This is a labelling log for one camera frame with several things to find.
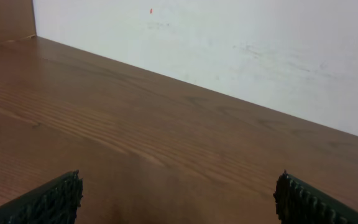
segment white wall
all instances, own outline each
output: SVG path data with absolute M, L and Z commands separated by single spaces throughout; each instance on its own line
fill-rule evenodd
M 41 37 L 358 135 L 358 0 L 34 7 Z

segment brown wooden panel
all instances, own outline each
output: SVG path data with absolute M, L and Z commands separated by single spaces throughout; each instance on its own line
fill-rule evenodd
M 35 35 L 32 0 L 0 0 L 0 42 Z
M 68 171 L 77 223 L 278 223 L 290 173 L 358 210 L 358 137 L 42 38 L 0 45 L 0 204 Z

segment brown wooden surface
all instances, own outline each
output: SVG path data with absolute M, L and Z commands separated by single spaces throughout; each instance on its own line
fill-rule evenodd
M 77 223 L 278 223 L 284 169 L 358 210 L 356 136 L 49 40 L 0 45 L 0 205 L 75 169 Z
M 0 0 L 0 42 L 34 34 L 32 0 Z

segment wooden table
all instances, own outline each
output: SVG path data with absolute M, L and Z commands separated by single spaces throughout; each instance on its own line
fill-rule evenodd
M 42 38 L 1 44 L 0 205 L 75 169 L 77 223 L 278 223 L 284 169 L 358 210 L 356 136 Z

